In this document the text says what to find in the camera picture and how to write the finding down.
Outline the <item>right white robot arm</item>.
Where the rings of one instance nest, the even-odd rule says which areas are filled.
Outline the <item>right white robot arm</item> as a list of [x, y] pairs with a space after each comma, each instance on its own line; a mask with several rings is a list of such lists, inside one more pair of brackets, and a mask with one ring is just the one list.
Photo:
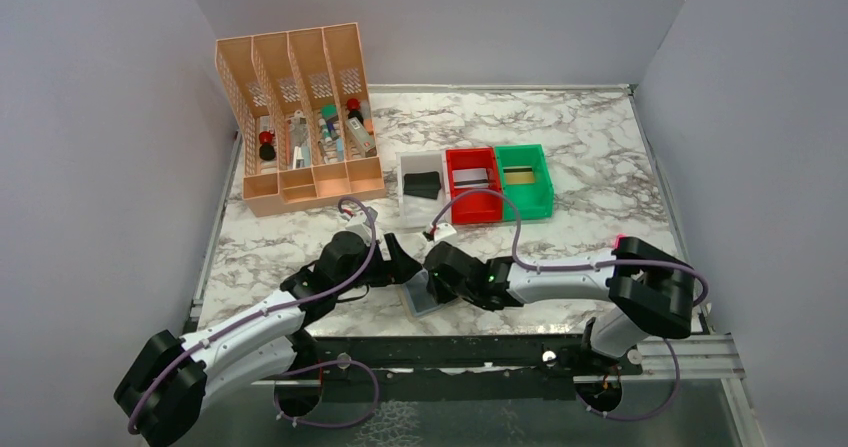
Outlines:
[[644, 339], [686, 339], [694, 307], [706, 300], [708, 283], [689, 264], [632, 236], [607, 253], [524, 261], [516, 254], [479, 260], [441, 241], [424, 269], [433, 296], [446, 295], [487, 311], [542, 301], [595, 300], [613, 309], [588, 321], [577, 347], [579, 365], [600, 374]]

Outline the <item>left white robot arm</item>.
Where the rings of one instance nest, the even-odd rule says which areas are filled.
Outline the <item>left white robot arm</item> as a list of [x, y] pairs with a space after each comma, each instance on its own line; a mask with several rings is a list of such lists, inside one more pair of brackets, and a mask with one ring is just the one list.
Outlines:
[[120, 381], [114, 399], [128, 417], [128, 431], [151, 446], [183, 437], [214, 401], [275, 375], [323, 374], [307, 327], [326, 316], [345, 292], [363, 287], [426, 282], [423, 265], [387, 234], [381, 244], [338, 232], [317, 260], [287, 277], [264, 300], [205, 330], [149, 338]]

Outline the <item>beige card holder wallet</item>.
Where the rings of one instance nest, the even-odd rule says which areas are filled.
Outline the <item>beige card holder wallet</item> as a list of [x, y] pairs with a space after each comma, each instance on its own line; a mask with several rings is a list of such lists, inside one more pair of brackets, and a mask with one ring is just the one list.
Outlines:
[[432, 280], [412, 279], [399, 287], [407, 315], [421, 318], [459, 301], [459, 297], [437, 286]]

